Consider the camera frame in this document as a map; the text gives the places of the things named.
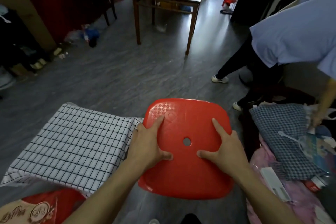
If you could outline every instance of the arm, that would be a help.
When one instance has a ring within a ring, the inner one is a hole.
[[[330,78],[327,83],[326,89],[322,94],[317,112],[312,116],[311,123],[313,127],[320,125],[321,121],[326,115],[328,108],[334,102],[335,98],[336,98],[336,80]]]
[[[292,210],[277,198],[256,176],[247,161],[244,148],[235,131],[229,136],[217,120],[212,119],[221,135],[222,145],[216,152],[200,150],[197,155],[215,163],[230,175],[246,193],[255,213],[263,224],[299,224]]]
[[[104,184],[63,224],[109,224],[117,216],[123,202],[140,176],[159,161],[172,160],[173,155],[158,147],[157,132],[164,116],[145,129],[142,123],[133,131],[127,159]]]

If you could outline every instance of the right hand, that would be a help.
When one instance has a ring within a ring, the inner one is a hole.
[[[241,174],[250,170],[242,143],[236,131],[233,130],[231,135],[229,135],[215,118],[212,118],[212,123],[222,138],[222,145],[216,152],[199,150],[197,151],[197,156],[210,160],[221,171],[236,180]]]

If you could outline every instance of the red bag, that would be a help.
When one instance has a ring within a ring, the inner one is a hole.
[[[61,224],[84,201],[85,197],[73,189],[25,197],[0,208],[0,223]]]

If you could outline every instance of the white cloth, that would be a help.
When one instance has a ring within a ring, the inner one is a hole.
[[[0,186],[40,179],[90,195],[119,167],[142,121],[63,104],[11,163]]]
[[[319,62],[336,79],[336,0],[300,0],[300,4],[250,27],[252,47],[268,66]]]

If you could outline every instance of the red plastic stool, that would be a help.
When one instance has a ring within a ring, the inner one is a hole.
[[[227,113],[219,105],[192,99],[159,99],[152,103],[143,124],[151,127],[164,114],[157,133],[162,150],[174,155],[147,170],[138,181],[144,190],[185,199],[211,199],[227,195],[234,181],[216,165],[196,155],[198,150],[217,151],[221,138],[211,119],[215,118],[231,134]]]

